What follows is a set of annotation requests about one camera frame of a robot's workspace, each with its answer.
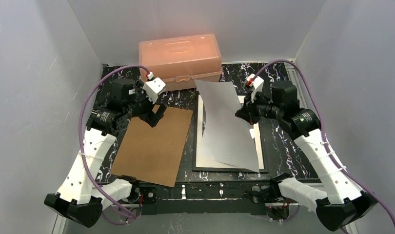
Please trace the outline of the cat photo print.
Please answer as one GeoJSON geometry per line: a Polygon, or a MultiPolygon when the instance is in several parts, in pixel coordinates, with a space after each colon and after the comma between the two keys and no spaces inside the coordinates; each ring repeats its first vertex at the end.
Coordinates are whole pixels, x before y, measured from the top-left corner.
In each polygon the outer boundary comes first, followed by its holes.
{"type": "Polygon", "coordinates": [[[250,124],[235,116],[241,108],[232,82],[196,81],[205,109],[201,155],[213,161],[259,172],[250,124]]]}

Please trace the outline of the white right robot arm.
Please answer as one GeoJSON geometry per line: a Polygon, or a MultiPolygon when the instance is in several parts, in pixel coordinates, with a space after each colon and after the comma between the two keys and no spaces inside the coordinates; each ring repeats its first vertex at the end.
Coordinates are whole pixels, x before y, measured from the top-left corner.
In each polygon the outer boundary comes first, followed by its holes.
{"type": "Polygon", "coordinates": [[[297,88],[290,81],[273,83],[271,98],[262,93],[263,80],[260,77],[251,75],[245,85],[250,92],[236,117],[250,124],[258,123],[262,118],[276,120],[306,155],[324,186],[321,191],[284,173],[271,179],[268,188],[249,191],[247,196],[254,203],[289,198],[315,212],[330,231],[362,218],[376,205],[373,195],[345,175],[345,168],[330,144],[322,139],[318,116],[313,110],[300,106],[297,88]]]}

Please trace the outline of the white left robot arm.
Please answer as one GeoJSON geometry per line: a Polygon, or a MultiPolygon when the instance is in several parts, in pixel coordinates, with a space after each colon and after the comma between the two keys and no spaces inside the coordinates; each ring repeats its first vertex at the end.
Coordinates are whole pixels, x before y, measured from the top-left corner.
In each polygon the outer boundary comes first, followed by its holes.
{"type": "Polygon", "coordinates": [[[94,107],[86,123],[80,150],[63,184],[54,194],[48,194],[44,204],[59,215],[85,227],[92,227],[103,210],[112,201],[129,198],[137,201],[140,196],[139,181],[122,175],[112,183],[94,185],[105,156],[120,134],[124,120],[138,117],[155,127],[166,110],[162,105],[156,112],[153,108],[158,97],[166,90],[159,78],[141,80],[118,78],[112,82],[106,100],[94,107]]]}

